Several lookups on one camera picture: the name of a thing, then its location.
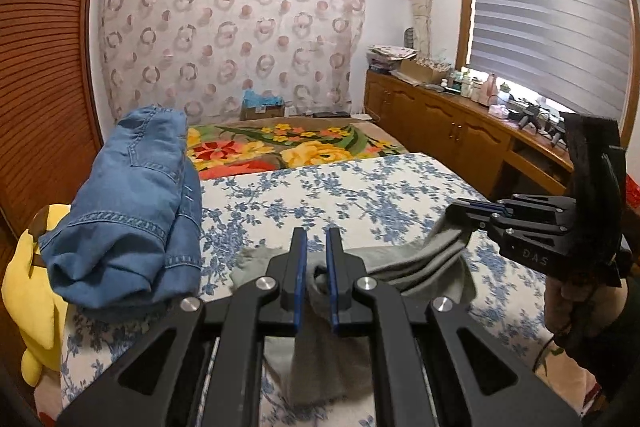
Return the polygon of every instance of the gray-green cloth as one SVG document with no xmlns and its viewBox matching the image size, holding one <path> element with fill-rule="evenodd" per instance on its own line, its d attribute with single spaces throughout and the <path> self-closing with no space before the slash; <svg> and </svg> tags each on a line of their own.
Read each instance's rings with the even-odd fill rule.
<svg viewBox="0 0 640 427">
<path fill-rule="evenodd" d="M 354 248 L 347 253 L 364 261 L 367 273 L 425 305 L 438 296 L 467 304 L 476 286 L 462 255 L 471 230 L 441 218 L 424 239 L 400 246 Z M 234 288 L 261 277 L 282 248 L 243 250 L 231 272 Z M 372 391 L 369 341 L 332 333 L 324 251 L 309 252 L 306 299 L 295 339 L 267 337 L 264 358 L 290 405 L 309 405 Z"/>
</svg>

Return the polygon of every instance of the window blind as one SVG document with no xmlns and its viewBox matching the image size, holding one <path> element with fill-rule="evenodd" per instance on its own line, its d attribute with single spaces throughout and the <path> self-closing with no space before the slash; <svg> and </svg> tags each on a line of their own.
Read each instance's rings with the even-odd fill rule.
<svg viewBox="0 0 640 427">
<path fill-rule="evenodd" d="M 620 119 L 628 0 L 474 0 L 469 65 L 577 112 Z"/>
</svg>

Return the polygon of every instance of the yellow plush toy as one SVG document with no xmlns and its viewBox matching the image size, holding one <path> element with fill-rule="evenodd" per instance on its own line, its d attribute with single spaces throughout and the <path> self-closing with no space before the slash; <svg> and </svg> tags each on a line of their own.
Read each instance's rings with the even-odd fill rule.
<svg viewBox="0 0 640 427">
<path fill-rule="evenodd" d="M 2 300 L 27 346 L 22 356 L 22 377 L 32 387 L 38 384 L 43 365 L 60 371 L 66 316 L 66 302 L 49 285 L 38 238 L 55 229 L 69 208 L 68 204 L 50 204 L 36 214 L 20 236 L 2 281 Z"/>
</svg>

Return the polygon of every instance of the person's arm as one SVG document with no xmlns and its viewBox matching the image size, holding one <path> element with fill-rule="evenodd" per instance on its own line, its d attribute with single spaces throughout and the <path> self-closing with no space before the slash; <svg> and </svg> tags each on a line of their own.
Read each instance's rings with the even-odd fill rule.
<svg viewBox="0 0 640 427">
<path fill-rule="evenodd" d="M 548 278 L 545 290 L 545 323 L 554 333 L 568 322 L 575 302 L 586 299 L 590 289 L 562 284 Z M 578 365 L 593 373 L 604 394 L 613 399 L 640 360 L 640 287 L 633 279 L 622 288 L 599 288 L 593 295 L 591 324 L 579 346 L 567 350 Z"/>
</svg>

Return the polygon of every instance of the folded blue jeans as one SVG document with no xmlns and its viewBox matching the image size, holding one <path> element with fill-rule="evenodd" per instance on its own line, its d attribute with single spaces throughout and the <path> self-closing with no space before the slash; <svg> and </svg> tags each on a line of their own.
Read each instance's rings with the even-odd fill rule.
<svg viewBox="0 0 640 427">
<path fill-rule="evenodd" d="M 202 196 L 186 131 L 184 113 L 161 107 L 118 122 L 69 214 L 40 237 L 55 293 L 112 321 L 197 291 Z"/>
</svg>

